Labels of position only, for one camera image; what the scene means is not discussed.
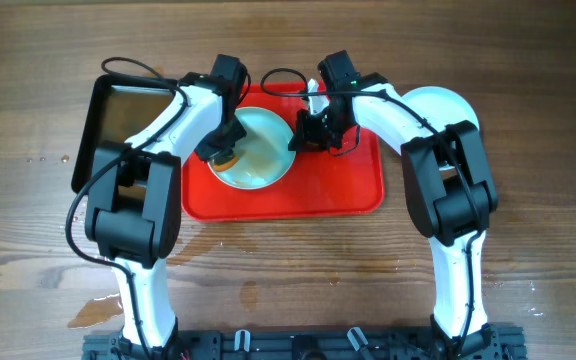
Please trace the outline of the black water tray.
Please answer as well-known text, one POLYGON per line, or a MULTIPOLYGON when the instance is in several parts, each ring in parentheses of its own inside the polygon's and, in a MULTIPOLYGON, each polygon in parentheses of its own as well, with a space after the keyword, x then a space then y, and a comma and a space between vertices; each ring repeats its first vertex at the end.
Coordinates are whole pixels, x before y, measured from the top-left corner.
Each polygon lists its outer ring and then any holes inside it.
POLYGON ((94 83, 71 180, 77 193, 89 180, 94 152, 106 140, 123 143, 145 129, 174 95, 158 85, 102 75, 94 83))

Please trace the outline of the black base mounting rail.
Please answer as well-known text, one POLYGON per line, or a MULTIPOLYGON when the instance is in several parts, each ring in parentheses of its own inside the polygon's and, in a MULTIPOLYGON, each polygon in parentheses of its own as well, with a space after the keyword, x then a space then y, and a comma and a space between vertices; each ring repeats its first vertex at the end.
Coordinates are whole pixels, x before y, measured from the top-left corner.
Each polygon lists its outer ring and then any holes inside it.
MULTIPOLYGON (((311 332, 180 331, 153 359, 457 359, 430 327, 311 332)), ((459 359, 528 359, 523 328, 489 325, 469 335, 459 359)), ((147 359, 121 332, 84 337, 81 359, 147 359)))

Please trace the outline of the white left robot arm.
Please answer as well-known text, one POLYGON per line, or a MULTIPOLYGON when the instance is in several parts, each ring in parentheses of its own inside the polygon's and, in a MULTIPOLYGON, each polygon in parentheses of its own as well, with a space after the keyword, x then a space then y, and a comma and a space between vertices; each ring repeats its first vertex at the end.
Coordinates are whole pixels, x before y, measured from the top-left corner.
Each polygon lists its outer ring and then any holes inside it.
POLYGON ((166 277, 180 229, 181 169, 192 153, 210 161, 245 136, 235 110, 250 86, 244 66, 190 72, 177 81, 117 73, 95 81, 71 186, 88 201, 85 234, 100 253, 94 261, 115 271, 124 304, 125 325, 108 338, 104 356, 183 357, 166 277), (138 134, 111 141, 101 137, 100 117, 115 85, 173 97, 138 134))

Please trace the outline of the orange sponge with green scourer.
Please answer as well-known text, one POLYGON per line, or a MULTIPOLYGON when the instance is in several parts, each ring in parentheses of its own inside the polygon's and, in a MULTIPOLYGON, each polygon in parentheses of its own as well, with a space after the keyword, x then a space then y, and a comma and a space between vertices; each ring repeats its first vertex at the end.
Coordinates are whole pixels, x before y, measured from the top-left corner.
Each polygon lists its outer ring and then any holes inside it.
POLYGON ((239 157, 232 149, 220 152, 212 159, 212 169, 215 172, 224 172, 232 168, 239 161, 239 157))

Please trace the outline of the red serving tray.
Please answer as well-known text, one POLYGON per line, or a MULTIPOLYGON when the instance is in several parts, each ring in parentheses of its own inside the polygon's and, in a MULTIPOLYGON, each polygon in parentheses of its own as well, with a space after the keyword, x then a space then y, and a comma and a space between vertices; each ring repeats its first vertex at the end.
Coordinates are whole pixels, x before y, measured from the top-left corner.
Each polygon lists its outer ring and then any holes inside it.
POLYGON ((369 213, 384 199, 378 137, 362 130, 344 136, 352 151, 299 153, 278 182, 240 190, 220 181, 208 164, 192 155, 182 168, 182 208, 203 222, 226 222, 369 213))

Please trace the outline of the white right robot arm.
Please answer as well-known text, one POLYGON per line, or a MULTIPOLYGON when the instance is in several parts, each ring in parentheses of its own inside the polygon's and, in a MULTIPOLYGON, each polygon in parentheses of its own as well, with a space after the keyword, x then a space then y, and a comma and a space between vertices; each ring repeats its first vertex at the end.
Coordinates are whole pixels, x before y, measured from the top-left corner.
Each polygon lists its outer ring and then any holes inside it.
POLYGON ((472 106, 439 86, 399 94, 377 73, 307 80, 297 94, 308 108, 298 115, 295 150, 328 150, 355 127, 397 152, 409 216, 432 253, 433 350, 444 359, 481 351, 489 327, 481 253, 498 195, 472 106))

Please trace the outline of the light blue plate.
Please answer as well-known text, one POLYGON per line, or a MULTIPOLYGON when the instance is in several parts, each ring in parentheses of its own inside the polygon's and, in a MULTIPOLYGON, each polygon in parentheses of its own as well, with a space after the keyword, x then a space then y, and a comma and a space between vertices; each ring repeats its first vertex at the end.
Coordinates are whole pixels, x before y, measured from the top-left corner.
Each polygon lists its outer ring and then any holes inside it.
MULTIPOLYGON (((406 93, 401 101, 418 117, 423 118, 438 132, 443 132, 447 125, 462 121, 472 123, 480 128, 477 115, 471 105, 458 93, 437 86, 416 88, 406 93)), ((405 110, 398 110, 398 125, 401 140, 401 162, 405 169, 411 168, 409 154, 404 151, 403 145, 414 138, 427 138, 432 133, 425 128, 417 118, 405 110)))
POLYGON ((279 181, 291 168, 296 152, 288 149, 293 130, 276 113, 260 107, 235 111, 247 135, 234 147, 237 161, 228 169, 212 173, 224 184, 241 190, 256 190, 279 181))

